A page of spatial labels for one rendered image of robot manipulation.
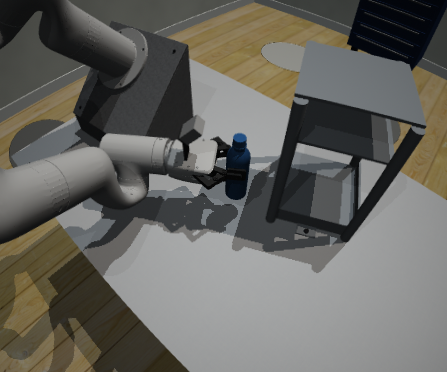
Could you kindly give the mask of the dark blue bottle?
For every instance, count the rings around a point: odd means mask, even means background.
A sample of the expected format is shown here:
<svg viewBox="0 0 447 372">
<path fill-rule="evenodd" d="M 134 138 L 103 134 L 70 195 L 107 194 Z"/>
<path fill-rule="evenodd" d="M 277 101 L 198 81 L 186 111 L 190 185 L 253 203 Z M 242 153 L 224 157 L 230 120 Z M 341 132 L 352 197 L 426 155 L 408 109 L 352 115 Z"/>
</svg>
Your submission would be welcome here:
<svg viewBox="0 0 447 372">
<path fill-rule="evenodd" d="M 251 155 L 246 148 L 247 137 L 242 133 L 233 136 L 232 147 L 226 155 L 226 170 L 238 168 L 246 170 L 245 181 L 229 180 L 225 182 L 225 193 L 233 200 L 240 200 L 246 195 Z"/>
</svg>

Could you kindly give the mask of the grey open shelving unit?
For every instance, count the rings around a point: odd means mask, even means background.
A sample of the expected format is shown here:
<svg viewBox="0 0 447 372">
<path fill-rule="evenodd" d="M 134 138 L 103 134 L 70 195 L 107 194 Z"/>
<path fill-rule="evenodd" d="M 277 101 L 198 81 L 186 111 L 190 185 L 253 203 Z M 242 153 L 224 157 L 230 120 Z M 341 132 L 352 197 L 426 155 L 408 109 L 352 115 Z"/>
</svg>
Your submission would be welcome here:
<svg viewBox="0 0 447 372">
<path fill-rule="evenodd" d="M 426 133 L 410 64 L 307 41 L 294 96 L 266 221 L 348 242 Z M 412 125 L 395 153 L 391 120 Z M 348 165 L 297 143 L 353 157 Z M 361 159 L 387 166 L 360 206 Z"/>
</svg>

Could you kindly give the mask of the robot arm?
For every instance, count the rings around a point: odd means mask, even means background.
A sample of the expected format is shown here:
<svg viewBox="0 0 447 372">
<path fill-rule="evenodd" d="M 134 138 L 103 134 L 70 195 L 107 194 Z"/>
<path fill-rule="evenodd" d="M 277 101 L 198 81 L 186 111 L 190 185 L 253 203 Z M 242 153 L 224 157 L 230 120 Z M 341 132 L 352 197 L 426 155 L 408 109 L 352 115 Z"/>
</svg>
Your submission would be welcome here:
<svg viewBox="0 0 447 372">
<path fill-rule="evenodd" d="M 141 32 L 133 28 L 115 31 L 68 0 L 0 0 L 0 49 L 37 11 L 42 11 L 41 42 L 98 70 L 106 87 L 126 88 L 144 69 L 148 46 Z M 170 141 L 108 133 L 99 148 L 85 147 L 11 169 L 0 168 L 0 244 L 89 198 L 116 210 L 138 204 L 148 194 L 149 174 L 168 174 Z"/>
</svg>

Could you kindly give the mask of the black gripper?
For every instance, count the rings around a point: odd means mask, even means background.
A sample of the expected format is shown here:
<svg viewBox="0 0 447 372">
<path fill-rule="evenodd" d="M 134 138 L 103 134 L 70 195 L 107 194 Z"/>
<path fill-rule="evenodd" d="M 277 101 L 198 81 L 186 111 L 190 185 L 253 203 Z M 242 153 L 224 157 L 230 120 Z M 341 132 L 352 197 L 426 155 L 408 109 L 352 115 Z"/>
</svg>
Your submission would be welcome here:
<svg viewBox="0 0 447 372">
<path fill-rule="evenodd" d="M 189 144 L 188 159 L 184 160 L 182 143 L 179 140 L 170 141 L 166 153 L 167 173 L 177 180 L 202 184 L 207 190 L 227 179 L 245 181 L 245 169 L 225 170 L 216 166 L 217 159 L 226 157 L 230 148 L 220 137 L 197 139 Z"/>
</svg>

